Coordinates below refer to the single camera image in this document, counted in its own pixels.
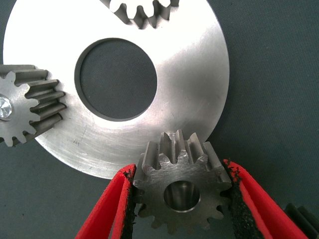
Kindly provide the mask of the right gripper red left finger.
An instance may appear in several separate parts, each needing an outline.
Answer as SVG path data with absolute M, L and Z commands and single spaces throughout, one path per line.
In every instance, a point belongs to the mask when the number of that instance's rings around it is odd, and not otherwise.
M 135 219 L 135 164 L 120 169 L 76 235 L 77 239 L 131 239 Z

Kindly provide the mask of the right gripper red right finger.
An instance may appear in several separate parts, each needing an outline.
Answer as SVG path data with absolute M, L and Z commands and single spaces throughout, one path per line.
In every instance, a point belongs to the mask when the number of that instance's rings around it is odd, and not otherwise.
M 306 239 L 306 234 L 239 164 L 223 160 L 233 188 L 230 212 L 237 239 Z

